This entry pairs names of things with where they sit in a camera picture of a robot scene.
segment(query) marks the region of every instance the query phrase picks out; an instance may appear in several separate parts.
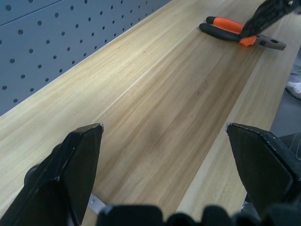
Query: gray pegboard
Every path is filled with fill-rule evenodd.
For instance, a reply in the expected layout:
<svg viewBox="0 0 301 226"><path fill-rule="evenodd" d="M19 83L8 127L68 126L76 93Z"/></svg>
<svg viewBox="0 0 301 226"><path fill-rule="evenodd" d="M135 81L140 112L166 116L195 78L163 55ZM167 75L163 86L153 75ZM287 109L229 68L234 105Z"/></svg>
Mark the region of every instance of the gray pegboard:
<svg viewBox="0 0 301 226"><path fill-rule="evenodd" d="M0 115L170 0L3 0Z"/></svg>

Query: wood grain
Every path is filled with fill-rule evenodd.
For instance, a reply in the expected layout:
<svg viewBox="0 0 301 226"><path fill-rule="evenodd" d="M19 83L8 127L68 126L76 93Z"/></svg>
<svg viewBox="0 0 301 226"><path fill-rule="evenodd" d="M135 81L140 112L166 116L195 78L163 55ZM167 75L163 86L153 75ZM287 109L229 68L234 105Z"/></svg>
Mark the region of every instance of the wood grain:
<svg viewBox="0 0 301 226"><path fill-rule="evenodd" d="M224 126L269 129L301 44L301 17L265 34L284 51L201 33L207 16L246 21L260 1L174 0L0 118L1 215L27 170L77 127L103 122L93 192L107 204L151 203L200 219L205 205L240 210ZM94 225L87 211L83 225Z"/></svg>

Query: robotic arm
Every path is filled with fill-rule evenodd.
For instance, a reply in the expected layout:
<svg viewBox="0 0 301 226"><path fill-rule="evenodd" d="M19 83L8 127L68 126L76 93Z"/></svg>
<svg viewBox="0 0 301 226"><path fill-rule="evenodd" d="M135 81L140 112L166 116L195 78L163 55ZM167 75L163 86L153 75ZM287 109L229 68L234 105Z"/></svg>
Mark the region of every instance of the robotic arm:
<svg viewBox="0 0 301 226"><path fill-rule="evenodd" d="M106 206L97 226L301 226L301 133L275 137L255 127L230 123L227 133L237 170L261 220L207 206L199 222L176 213L164 222L155 206ZM79 226L92 192L103 125L71 132L39 165L0 226Z"/></svg>
<svg viewBox="0 0 301 226"><path fill-rule="evenodd" d="M266 0L247 21L240 36L247 38L261 33L283 16L300 10L301 0Z"/></svg>

